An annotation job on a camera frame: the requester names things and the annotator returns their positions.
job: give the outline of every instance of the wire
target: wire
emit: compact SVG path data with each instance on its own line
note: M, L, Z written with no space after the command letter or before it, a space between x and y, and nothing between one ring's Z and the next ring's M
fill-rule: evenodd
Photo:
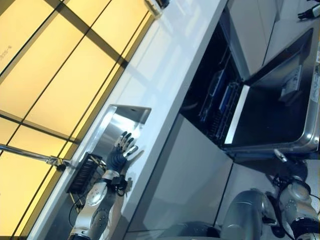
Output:
M320 197L318 197L316 195L313 195L313 194L310 194L310 196L312 196L312 197L314 197L314 198L316 198L316 199L318 199L320 201Z
M70 220L70 217L71 217L71 212L72 212L72 209L74 208L74 206L77 204L77 202L79 202L80 199L82 199L87 193L89 193L89 191L86 191L84 194L82 194L76 201L74 201L74 203L72 204L72 207L70 208L70 211L69 211L69 217L68 217L68 220L69 220L69 224L70 226L73 228L74 225L71 223L71 220Z

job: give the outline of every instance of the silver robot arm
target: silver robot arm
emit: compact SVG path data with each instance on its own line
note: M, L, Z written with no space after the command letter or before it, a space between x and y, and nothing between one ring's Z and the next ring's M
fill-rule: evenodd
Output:
M283 226L290 226L293 240L320 240L318 214L311 205L311 189L306 184L308 169L304 161L288 160L277 149L275 155L287 167L290 177L275 177L276 197L258 190L244 191L232 201L221 230L226 240L259 240L262 225L271 226L279 238L289 235Z
M106 160L106 172L86 196L68 240L99 240L105 231L110 209L116 200L115 181L121 179L127 157L138 150L137 146L130 147L134 140L130 137L131 133L124 132L114 144Z

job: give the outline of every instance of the white cabinet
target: white cabinet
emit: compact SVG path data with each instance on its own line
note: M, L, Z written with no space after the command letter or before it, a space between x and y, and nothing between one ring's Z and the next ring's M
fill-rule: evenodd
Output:
M248 73L242 74L246 79L264 63L278 5L276 0L230 0L227 10L227 37L238 66L246 62Z
M278 7L275 0L257 0L257 2L264 31L265 43L268 46Z
M231 166L223 151L179 115L128 232L164 230L189 221L213 224Z
M262 66L267 50L258 1L231 0L227 7L235 29L230 41L239 41L249 74L252 75Z

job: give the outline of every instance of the stainless steel frame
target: stainless steel frame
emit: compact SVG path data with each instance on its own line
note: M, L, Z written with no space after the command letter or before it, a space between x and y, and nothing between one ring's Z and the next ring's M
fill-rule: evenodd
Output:
M257 144L257 145L243 145L243 146L236 146L232 144L232 140L230 141L230 137L232 133L234 134L235 129L232 126L237 126L239 118L234 117L231 123L231 128L229 129L228 135L230 137L229 140L226 140L226 144L223 146L223 149L229 153L236 154L236 153L273 153L274 149L279 149L284 153L307 153L307 152L314 152L319 149L319 138L320 138L320 99L317 99L318 102L315 102L315 98L312 97L314 94L319 94L315 91L319 91L319 86L314 86L315 84L319 84L320 82L320 72L319 67L320 64L316 62L317 58L317 49L319 42L319 32L320 32L320 25L319 21L315 21L308 30L313 28L313 33L311 37L311 44L310 44L310 54L305 60L304 67L305 75L308 78L313 78L313 85L310 89L310 97L308 101L308 107L306 112L304 130L299 139L293 142L282 142L282 143L275 143L275 144Z

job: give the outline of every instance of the label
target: label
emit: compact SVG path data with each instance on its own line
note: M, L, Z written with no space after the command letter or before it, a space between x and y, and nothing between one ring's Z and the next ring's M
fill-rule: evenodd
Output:
M299 89L301 69L302 65L299 65L296 69L294 69L285 77L285 85L282 87L281 97Z
M319 102L319 91L320 91L320 76L317 74L313 75L310 99L315 103Z

